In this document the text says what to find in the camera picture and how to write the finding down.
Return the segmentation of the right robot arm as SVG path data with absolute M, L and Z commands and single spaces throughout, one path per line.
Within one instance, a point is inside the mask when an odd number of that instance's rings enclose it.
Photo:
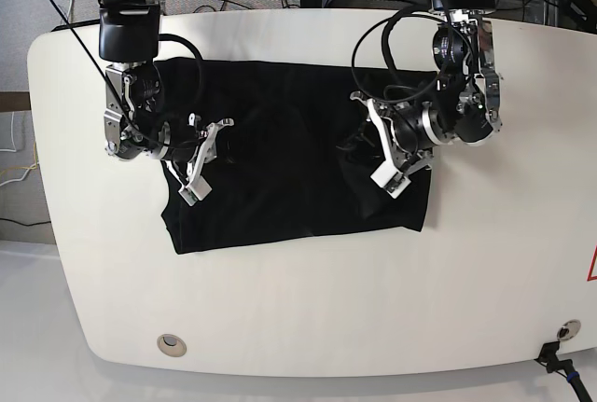
M 97 0 L 99 56 L 107 61 L 105 147 L 109 155 L 132 160 L 142 153 L 165 163 L 190 202 L 200 201 L 211 187 L 202 175 L 215 159 L 215 139 L 232 119 L 205 123 L 198 112 L 206 90 L 204 60 L 179 35 L 164 34 L 160 19 L 164 0 Z M 187 48 L 197 67 L 197 89 L 186 105 L 170 107 L 160 72 L 154 64 L 162 42 Z

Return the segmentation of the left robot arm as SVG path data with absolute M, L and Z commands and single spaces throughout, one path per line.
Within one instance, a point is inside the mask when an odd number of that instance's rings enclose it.
M 367 109 L 382 144 L 383 161 L 371 178 L 392 196 L 410 184 L 413 174 L 430 168 L 434 147 L 454 141 L 477 146 L 501 130 L 500 76 L 493 27 L 485 18 L 495 10 L 495 0 L 428 0 L 379 22 L 392 81 L 377 95 L 357 78 L 351 97 Z M 400 77 L 390 48 L 393 30 L 407 18 L 437 23 L 432 40 L 437 74 L 419 86 Z

